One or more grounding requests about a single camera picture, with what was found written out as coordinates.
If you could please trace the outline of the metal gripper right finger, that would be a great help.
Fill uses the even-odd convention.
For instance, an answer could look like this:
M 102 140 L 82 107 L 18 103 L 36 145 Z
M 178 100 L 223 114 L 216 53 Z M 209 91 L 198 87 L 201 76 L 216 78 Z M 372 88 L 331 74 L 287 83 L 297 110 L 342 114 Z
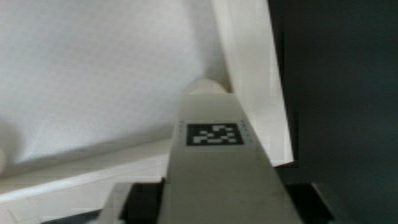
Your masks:
M 288 184 L 287 190 L 304 224 L 351 224 L 342 200 L 326 184 Z

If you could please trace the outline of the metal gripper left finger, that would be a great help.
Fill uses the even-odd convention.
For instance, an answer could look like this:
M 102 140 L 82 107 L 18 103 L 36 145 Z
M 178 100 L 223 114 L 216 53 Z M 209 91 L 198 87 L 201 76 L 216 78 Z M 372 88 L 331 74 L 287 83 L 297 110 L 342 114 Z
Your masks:
M 100 224 L 157 224 L 164 182 L 118 183 L 100 213 Z

